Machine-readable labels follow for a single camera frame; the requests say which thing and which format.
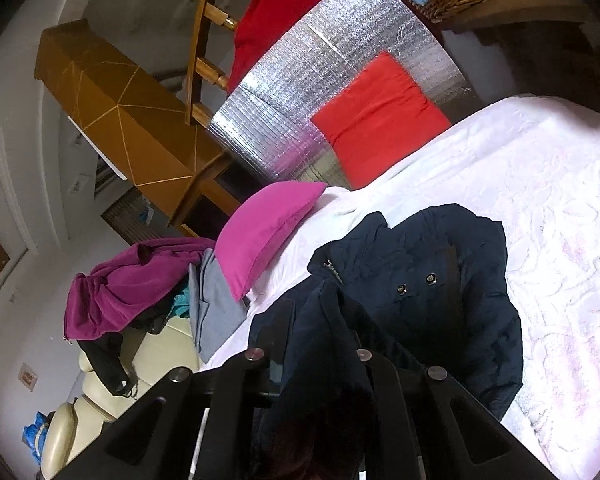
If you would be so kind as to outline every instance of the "jacket zipper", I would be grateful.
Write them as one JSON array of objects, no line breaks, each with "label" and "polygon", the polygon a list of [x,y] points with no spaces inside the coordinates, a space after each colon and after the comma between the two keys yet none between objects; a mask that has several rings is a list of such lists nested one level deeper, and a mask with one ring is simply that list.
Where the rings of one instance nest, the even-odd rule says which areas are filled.
[{"label": "jacket zipper", "polygon": [[333,273],[333,275],[336,277],[336,279],[340,282],[341,285],[344,285],[342,278],[338,274],[336,268],[333,266],[333,263],[331,263],[331,260],[327,260],[326,263],[323,263],[323,265]]}]

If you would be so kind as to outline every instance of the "pink pillow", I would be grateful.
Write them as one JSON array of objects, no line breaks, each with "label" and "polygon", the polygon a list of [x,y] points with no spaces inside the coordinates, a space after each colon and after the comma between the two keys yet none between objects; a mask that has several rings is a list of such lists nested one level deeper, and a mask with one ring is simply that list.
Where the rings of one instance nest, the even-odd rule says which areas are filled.
[{"label": "pink pillow", "polygon": [[323,182],[275,182],[229,218],[216,242],[216,258],[234,300],[250,290],[326,187]]}]

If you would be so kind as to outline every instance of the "silver foil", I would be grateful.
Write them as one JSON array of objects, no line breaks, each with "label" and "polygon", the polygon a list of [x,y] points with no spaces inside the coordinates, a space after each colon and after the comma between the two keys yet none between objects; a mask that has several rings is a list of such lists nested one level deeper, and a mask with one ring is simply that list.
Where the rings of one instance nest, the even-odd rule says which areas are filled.
[{"label": "silver foil", "polygon": [[400,0],[322,0],[249,71],[209,130],[267,180],[349,188],[310,119],[382,51],[453,123],[480,107],[458,67]]}]

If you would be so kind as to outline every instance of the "red pillow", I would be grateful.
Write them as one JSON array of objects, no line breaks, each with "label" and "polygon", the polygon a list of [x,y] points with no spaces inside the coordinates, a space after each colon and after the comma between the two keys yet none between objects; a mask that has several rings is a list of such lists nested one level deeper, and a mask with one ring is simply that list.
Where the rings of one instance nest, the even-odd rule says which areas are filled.
[{"label": "red pillow", "polygon": [[451,126],[387,52],[311,120],[338,155],[353,189],[366,186]]}]

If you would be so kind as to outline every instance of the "beige leather chair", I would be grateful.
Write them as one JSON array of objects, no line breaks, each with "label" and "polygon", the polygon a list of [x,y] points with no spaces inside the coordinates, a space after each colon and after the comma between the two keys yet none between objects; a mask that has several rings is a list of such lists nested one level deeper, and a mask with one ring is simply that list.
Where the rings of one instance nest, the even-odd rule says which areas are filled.
[{"label": "beige leather chair", "polygon": [[85,396],[74,404],[61,404],[51,420],[42,450],[40,469],[44,478],[51,480],[100,434],[105,422],[113,420]]},{"label": "beige leather chair", "polygon": [[126,329],[120,362],[138,379],[130,397],[112,396],[87,355],[80,352],[78,364],[85,372],[83,395],[74,405],[62,404],[51,421],[42,451],[41,469],[46,480],[87,447],[100,434],[104,422],[115,421],[169,370],[186,366],[195,372],[203,364],[193,348],[189,320],[179,317],[170,319],[158,335]]}]

